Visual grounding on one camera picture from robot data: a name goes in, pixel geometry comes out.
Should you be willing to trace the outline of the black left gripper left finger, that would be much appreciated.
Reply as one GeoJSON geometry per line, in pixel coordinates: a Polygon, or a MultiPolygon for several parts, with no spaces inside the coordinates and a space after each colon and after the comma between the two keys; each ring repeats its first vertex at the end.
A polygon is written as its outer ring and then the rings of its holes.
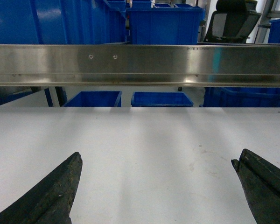
{"type": "Polygon", "coordinates": [[[71,224],[83,161],[73,153],[32,189],[0,212],[0,224],[71,224]]]}

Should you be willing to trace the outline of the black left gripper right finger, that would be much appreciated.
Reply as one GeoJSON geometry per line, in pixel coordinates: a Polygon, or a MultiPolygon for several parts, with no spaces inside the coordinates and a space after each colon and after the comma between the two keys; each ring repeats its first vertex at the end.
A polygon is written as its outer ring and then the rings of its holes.
{"type": "Polygon", "coordinates": [[[280,224],[280,169],[248,149],[231,163],[256,223],[280,224]]]}

